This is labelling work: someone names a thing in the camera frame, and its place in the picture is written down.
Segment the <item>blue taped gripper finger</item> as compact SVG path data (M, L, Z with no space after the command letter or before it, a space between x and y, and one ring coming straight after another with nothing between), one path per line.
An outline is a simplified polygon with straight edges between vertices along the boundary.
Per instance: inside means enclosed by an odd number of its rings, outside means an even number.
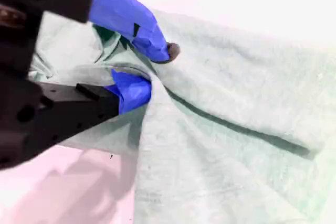
M116 84L65 86L1 72L1 169L120 115L124 105Z
M153 13L137 0L1 0L1 32L18 45L36 42L45 12L118 32L155 63L173 61L179 45L167 42Z

